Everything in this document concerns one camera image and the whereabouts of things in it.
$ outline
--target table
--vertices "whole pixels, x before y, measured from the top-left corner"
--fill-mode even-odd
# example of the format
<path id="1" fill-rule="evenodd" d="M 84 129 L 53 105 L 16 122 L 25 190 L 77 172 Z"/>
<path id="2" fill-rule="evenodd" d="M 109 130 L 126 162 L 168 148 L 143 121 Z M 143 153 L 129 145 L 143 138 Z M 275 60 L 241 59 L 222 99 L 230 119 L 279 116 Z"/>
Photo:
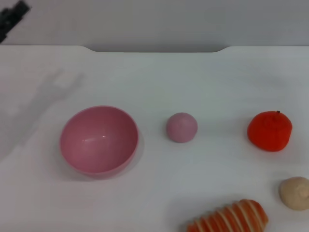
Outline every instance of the table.
<path id="1" fill-rule="evenodd" d="M 176 232 L 242 198 L 269 216 L 266 232 L 307 232 L 279 183 L 309 177 L 309 47 L 229 47 L 216 53 L 98 53 L 81 46 L 0 46 L 0 230 Z M 137 122 L 129 167 L 92 180 L 61 159 L 66 121 L 112 105 Z M 293 123 L 279 153 L 257 149 L 246 128 L 280 110 Z M 187 144 L 166 138 L 177 112 L 198 121 Z"/>

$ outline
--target ball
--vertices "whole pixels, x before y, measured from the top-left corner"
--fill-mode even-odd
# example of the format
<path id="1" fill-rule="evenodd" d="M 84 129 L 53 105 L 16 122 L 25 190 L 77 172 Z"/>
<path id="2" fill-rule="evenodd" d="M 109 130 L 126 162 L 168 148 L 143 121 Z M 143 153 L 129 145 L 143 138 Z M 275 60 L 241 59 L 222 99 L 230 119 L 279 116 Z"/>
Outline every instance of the ball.
<path id="1" fill-rule="evenodd" d="M 168 119 L 166 130 L 168 137 L 177 143 L 191 141 L 197 133 L 197 121 L 187 113 L 177 113 Z"/>

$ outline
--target beige ball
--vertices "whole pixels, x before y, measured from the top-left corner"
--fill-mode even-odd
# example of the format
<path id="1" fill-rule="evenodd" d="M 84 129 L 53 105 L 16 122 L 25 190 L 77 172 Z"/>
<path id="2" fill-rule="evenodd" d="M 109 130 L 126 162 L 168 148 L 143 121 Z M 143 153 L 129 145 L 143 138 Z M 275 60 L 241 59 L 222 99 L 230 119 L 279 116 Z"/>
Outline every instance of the beige ball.
<path id="1" fill-rule="evenodd" d="M 292 177 L 284 180 L 279 187 L 282 202 L 293 210 L 309 209 L 309 180 Z"/>

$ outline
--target bowl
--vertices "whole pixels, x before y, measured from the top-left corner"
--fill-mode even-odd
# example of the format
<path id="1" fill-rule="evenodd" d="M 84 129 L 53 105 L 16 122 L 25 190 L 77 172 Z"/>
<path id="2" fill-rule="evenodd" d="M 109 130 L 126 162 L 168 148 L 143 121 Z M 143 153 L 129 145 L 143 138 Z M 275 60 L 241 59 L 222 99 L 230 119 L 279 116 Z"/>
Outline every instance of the bowl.
<path id="1" fill-rule="evenodd" d="M 129 114 L 112 106 L 94 106 L 66 123 L 60 150 L 78 172 L 108 177 L 130 163 L 138 143 L 138 127 Z"/>

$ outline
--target toy food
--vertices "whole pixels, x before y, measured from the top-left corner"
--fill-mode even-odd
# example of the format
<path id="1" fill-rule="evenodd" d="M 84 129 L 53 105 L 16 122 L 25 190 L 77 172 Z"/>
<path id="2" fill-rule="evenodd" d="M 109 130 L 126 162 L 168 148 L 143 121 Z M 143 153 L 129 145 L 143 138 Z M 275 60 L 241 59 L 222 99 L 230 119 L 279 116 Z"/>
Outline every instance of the toy food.
<path id="1" fill-rule="evenodd" d="M 197 133 L 197 121 L 190 114 L 177 113 L 168 119 L 166 130 L 171 140 L 186 143 Z"/>
<path id="2" fill-rule="evenodd" d="M 258 148 L 280 151 L 288 144 L 292 123 L 280 111 L 267 111 L 255 116 L 248 126 L 248 138 Z"/>
<path id="3" fill-rule="evenodd" d="M 195 220 L 187 232 L 263 232 L 267 223 L 261 205 L 244 199 Z"/>
<path id="4" fill-rule="evenodd" d="M 309 209 L 309 180 L 292 177 L 284 180 L 279 187 L 282 202 L 293 210 Z"/>

